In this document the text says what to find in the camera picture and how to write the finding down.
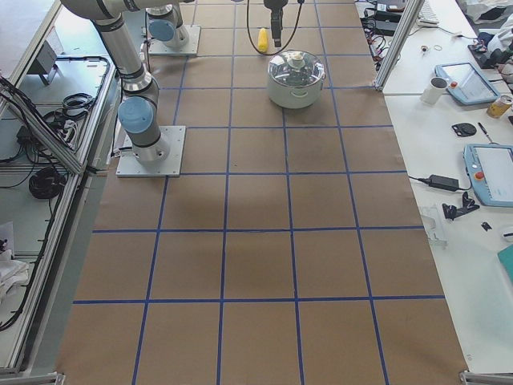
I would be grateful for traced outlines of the yellow corn cob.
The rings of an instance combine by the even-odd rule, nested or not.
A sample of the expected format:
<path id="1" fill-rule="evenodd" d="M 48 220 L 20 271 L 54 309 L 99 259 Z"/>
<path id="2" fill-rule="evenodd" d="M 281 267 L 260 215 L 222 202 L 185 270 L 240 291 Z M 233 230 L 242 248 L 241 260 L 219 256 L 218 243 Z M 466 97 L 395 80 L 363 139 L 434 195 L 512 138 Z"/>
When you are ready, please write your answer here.
<path id="1" fill-rule="evenodd" d="M 257 36 L 256 48 L 262 54 L 264 54 L 268 51 L 268 48 L 269 48 L 268 32 L 267 32 L 267 29 L 264 27 L 259 29 L 258 36 Z"/>

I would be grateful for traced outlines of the glass pot lid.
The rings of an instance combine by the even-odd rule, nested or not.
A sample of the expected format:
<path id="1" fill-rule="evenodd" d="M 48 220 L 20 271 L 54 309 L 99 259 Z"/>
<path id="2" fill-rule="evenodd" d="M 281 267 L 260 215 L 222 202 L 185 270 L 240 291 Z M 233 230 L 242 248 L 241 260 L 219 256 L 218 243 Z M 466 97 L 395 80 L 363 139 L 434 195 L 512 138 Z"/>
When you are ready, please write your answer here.
<path id="1" fill-rule="evenodd" d="M 268 75 L 282 86 L 307 87 L 325 80 L 325 68 L 309 52 L 284 51 L 270 59 Z"/>

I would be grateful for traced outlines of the pale green cooking pot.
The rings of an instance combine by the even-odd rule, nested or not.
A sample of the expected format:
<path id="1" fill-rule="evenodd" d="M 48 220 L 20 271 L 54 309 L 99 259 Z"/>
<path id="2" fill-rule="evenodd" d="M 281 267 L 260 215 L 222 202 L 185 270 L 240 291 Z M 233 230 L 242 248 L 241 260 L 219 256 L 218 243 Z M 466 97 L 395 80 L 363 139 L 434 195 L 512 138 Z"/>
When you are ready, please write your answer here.
<path id="1" fill-rule="evenodd" d="M 284 51 L 268 64 L 267 92 L 271 101 L 288 109 L 316 102 L 325 82 L 325 68 L 316 55 L 306 51 Z"/>

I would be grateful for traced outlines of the white mug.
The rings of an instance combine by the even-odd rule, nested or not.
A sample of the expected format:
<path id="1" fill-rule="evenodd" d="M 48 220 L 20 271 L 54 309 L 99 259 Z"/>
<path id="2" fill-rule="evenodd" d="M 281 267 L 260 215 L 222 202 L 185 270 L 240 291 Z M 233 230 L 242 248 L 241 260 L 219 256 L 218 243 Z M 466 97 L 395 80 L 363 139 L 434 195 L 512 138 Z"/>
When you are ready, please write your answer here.
<path id="1" fill-rule="evenodd" d="M 430 79 L 430 82 L 426 86 L 424 92 L 420 96 L 420 100 L 423 103 L 434 105 L 438 102 L 441 95 L 448 87 L 447 79 L 443 77 L 435 76 Z"/>

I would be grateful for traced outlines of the upper blue teach pendant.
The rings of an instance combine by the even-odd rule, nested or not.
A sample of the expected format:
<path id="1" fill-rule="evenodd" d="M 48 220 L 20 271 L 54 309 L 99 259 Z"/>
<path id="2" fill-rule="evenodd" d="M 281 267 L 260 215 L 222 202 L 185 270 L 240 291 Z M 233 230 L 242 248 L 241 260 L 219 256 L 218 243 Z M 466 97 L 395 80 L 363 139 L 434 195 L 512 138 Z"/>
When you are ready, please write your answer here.
<path id="1" fill-rule="evenodd" d="M 434 67 L 434 73 L 446 79 L 448 93 L 463 105 L 491 103 L 500 97 L 499 91 L 473 63 L 448 63 Z"/>

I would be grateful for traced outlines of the blue teach pendant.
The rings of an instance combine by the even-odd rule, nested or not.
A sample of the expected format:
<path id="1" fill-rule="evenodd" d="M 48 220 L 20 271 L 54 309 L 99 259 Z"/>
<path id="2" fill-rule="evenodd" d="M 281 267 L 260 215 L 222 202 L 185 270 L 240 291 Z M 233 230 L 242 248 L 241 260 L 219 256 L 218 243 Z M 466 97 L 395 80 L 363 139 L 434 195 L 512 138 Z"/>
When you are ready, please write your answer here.
<path id="1" fill-rule="evenodd" d="M 512 207 L 512 146 L 467 144 L 463 160 L 471 186 L 482 204 Z"/>
<path id="2" fill-rule="evenodd" d="M 446 79 L 448 93 L 463 105 L 491 103 L 500 97 L 499 91 L 473 63 L 448 63 L 434 67 L 434 73 Z"/>

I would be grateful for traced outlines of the black round disc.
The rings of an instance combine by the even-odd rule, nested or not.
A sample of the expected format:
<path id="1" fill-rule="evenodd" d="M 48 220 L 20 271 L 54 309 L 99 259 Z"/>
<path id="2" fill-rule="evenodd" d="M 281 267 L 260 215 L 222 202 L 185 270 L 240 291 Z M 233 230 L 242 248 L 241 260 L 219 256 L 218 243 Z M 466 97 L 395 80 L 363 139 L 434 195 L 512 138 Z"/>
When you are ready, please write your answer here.
<path id="1" fill-rule="evenodd" d="M 458 137 L 473 136 L 477 132 L 476 127 L 470 123 L 453 124 L 451 128 Z"/>

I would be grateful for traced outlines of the black power adapter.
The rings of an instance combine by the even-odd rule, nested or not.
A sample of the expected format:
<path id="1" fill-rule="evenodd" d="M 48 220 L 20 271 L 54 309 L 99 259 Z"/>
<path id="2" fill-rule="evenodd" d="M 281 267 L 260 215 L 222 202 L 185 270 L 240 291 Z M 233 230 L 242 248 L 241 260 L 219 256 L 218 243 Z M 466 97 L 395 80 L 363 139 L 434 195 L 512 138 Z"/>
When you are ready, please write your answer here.
<path id="1" fill-rule="evenodd" d="M 459 190 L 459 181 L 455 178 L 432 174 L 429 176 L 428 185 L 446 191 L 455 192 Z"/>

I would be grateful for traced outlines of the brown paper table mat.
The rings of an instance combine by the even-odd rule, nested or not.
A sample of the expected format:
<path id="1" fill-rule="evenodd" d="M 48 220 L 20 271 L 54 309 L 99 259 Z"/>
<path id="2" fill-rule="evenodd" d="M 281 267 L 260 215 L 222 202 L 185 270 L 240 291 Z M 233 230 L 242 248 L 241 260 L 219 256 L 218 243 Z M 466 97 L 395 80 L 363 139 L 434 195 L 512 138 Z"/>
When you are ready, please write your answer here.
<path id="1" fill-rule="evenodd" d="M 177 178 L 109 172 L 57 368 L 69 384 L 456 384 L 465 361 L 351 1 L 290 2 L 325 65 L 284 110 L 246 26 L 197 1 L 196 57 L 153 58 Z"/>

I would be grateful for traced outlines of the yellow drink can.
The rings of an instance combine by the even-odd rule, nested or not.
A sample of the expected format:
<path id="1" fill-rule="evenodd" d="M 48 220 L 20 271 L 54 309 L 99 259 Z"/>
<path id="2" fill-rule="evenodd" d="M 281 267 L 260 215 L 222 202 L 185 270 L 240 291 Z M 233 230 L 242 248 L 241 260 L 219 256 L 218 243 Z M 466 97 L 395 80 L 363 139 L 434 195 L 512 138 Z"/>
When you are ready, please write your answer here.
<path id="1" fill-rule="evenodd" d="M 503 116 L 511 106 L 512 97 L 509 95 L 501 95 L 487 108 L 487 115 L 493 119 L 498 119 Z"/>

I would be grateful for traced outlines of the lower blue teach pendant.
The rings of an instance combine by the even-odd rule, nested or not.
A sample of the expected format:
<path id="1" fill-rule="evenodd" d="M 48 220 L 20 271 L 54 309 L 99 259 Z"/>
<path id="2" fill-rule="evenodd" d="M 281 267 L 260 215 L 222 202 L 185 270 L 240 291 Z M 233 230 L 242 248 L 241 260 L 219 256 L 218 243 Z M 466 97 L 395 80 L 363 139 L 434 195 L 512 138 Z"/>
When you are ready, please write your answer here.
<path id="1" fill-rule="evenodd" d="M 471 186 L 482 204 L 512 207 L 512 146 L 467 144 L 463 160 Z"/>

